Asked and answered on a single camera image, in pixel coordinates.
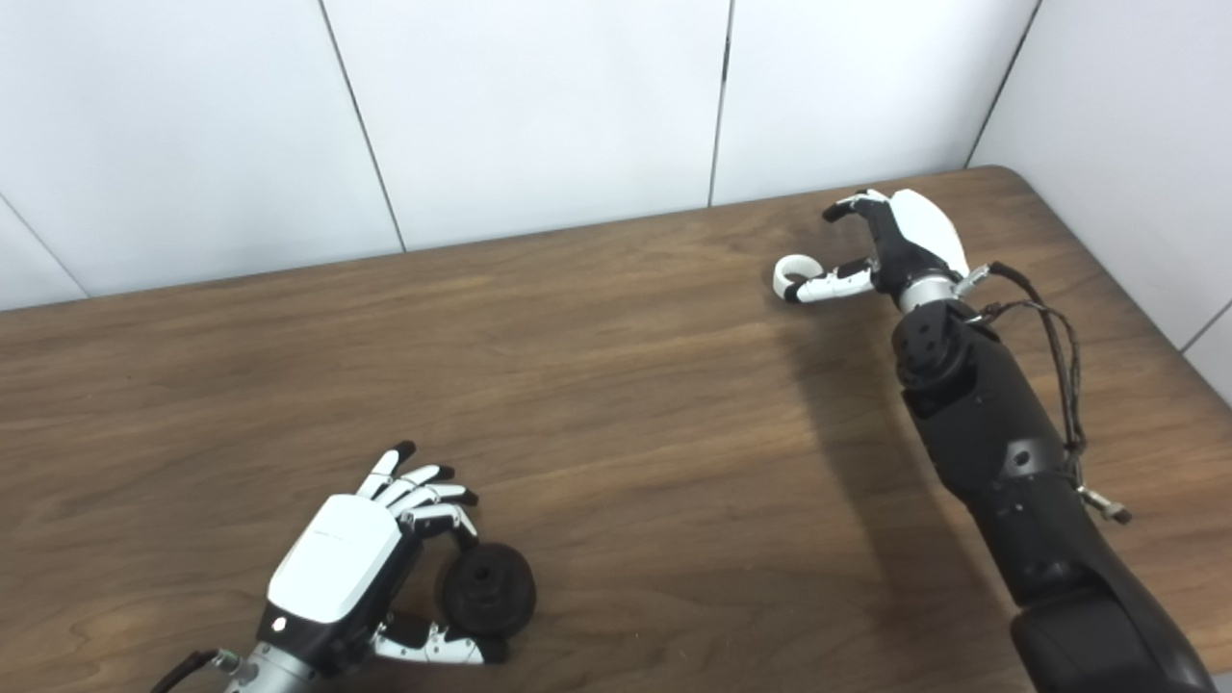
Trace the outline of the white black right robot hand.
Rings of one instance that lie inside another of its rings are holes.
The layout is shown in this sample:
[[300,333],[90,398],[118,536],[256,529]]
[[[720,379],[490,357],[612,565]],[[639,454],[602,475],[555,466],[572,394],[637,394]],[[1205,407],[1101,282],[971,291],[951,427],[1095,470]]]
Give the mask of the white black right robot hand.
[[902,313],[936,301],[958,301],[971,275],[952,219],[924,194],[876,190],[849,194],[823,211],[827,223],[857,215],[873,240],[873,254],[827,270],[813,258],[792,254],[772,270],[772,290],[784,301],[809,305],[849,295],[890,295]]

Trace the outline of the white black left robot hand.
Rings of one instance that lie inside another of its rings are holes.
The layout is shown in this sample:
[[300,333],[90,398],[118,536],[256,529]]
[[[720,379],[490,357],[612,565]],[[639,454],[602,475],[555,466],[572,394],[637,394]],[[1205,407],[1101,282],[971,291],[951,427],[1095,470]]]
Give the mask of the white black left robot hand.
[[500,639],[393,613],[428,539],[448,535],[461,550],[479,544],[468,515],[476,492],[457,485],[448,466],[405,471],[415,451],[409,440],[397,443],[355,491],[326,497],[274,570],[257,651],[296,679],[333,679],[370,656],[445,665],[509,658]]

